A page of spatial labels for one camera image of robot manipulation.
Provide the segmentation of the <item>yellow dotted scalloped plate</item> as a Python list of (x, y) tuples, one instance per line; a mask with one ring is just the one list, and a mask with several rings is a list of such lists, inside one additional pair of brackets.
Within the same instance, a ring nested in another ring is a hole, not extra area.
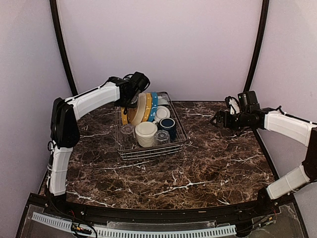
[(137, 108), (128, 108), (127, 119), (130, 124), (134, 123), (134, 118), (137, 114)]

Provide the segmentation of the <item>cream deep plate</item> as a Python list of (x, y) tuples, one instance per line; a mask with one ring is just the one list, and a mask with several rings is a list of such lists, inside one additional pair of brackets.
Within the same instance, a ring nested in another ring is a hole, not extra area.
[(145, 107), (146, 107), (146, 93), (140, 93), (138, 97), (138, 102), (137, 102), (138, 110), (137, 110), (137, 114), (134, 118), (134, 123), (133, 123), (134, 126), (137, 126), (138, 124), (142, 122)]

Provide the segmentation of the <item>blue dotted plate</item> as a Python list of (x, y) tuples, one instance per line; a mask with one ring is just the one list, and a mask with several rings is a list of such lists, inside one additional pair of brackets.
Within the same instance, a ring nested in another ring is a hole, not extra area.
[(151, 105), (151, 111), (150, 111), (150, 115), (149, 115), (148, 121), (154, 121), (155, 116), (157, 114), (157, 109), (158, 109), (158, 95), (157, 95), (157, 92), (151, 92), (151, 97), (152, 97), (152, 105)]

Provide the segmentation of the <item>wire metal dish rack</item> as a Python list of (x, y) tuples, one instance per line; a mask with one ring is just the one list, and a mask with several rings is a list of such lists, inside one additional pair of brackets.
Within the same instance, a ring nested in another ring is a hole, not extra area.
[(124, 160), (181, 151), (187, 135), (167, 92), (143, 93), (139, 105), (124, 114), (115, 108), (116, 148)]

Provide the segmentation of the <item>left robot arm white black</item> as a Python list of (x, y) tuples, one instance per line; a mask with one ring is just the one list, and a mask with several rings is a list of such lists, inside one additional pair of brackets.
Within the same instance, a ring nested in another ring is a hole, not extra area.
[(80, 139), (77, 121), (87, 113), (112, 102), (119, 107), (131, 108), (141, 92), (137, 81), (111, 77), (103, 85), (85, 93), (54, 100), (51, 141), (48, 143), (51, 157), (47, 188), (50, 194), (65, 194), (69, 158)]

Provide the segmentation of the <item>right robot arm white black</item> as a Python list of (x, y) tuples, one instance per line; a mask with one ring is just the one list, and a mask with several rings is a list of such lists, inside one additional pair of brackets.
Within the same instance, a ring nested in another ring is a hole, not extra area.
[(300, 142), (307, 147), (307, 153), (301, 165), (265, 189), (267, 196), (262, 196), (253, 203), (253, 211), (263, 215), (272, 207), (272, 200), (296, 191), (317, 180), (317, 124), (283, 114), (279, 109), (264, 108), (252, 113), (218, 111), (211, 119), (213, 125), (222, 123), (230, 129), (250, 127), (279, 133)]

